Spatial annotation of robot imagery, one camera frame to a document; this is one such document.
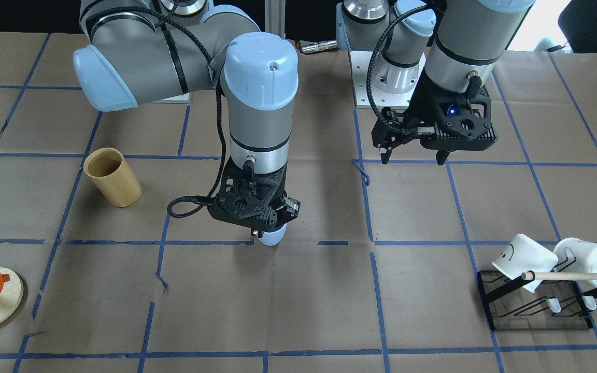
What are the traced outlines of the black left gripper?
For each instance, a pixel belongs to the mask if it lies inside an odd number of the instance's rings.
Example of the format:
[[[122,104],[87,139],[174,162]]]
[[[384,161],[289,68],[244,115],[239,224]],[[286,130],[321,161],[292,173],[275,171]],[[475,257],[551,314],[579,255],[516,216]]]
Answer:
[[[478,74],[465,78],[464,92],[451,92],[422,73],[408,109],[402,114],[383,108],[371,136],[383,164],[393,149],[418,138],[424,148],[437,151],[439,165],[451,152],[484,151],[498,139],[490,96]]]

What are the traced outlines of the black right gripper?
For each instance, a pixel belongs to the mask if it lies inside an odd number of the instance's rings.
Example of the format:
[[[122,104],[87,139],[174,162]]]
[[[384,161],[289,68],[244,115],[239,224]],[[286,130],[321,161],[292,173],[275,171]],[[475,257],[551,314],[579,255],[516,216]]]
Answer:
[[[301,207],[300,201],[287,197],[286,171],[285,164],[274,173],[254,174],[252,180],[247,180],[244,170],[229,158],[209,215],[253,231],[276,231],[297,218]]]

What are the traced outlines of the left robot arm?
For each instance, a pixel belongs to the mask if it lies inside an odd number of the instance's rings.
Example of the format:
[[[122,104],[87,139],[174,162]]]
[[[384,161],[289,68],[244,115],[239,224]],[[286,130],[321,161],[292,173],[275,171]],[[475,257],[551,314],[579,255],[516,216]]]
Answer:
[[[365,51],[365,101],[381,162],[419,140],[441,165],[498,139],[485,86],[533,1],[343,1],[338,48]]]

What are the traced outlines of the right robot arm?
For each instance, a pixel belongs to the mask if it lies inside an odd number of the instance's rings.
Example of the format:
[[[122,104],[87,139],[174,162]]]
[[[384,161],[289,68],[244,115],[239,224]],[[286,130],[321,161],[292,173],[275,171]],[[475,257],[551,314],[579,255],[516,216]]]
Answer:
[[[229,113],[230,156],[206,196],[172,201],[204,207],[223,222],[263,238],[280,235],[300,203],[285,191],[297,52],[261,32],[232,5],[209,1],[83,1],[79,23],[89,45],[74,53],[81,89],[102,112],[137,108],[213,88],[217,123]]]

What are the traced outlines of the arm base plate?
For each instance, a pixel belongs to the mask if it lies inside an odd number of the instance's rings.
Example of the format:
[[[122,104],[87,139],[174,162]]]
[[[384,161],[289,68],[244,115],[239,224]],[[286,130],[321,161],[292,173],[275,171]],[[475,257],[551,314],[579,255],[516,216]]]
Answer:
[[[372,52],[351,50],[349,56],[355,106],[356,108],[370,109],[366,79]],[[384,106],[395,109],[407,108],[425,61],[425,54],[422,53],[418,64],[410,68],[400,68],[389,64],[381,56],[375,59],[371,92],[377,108]]]

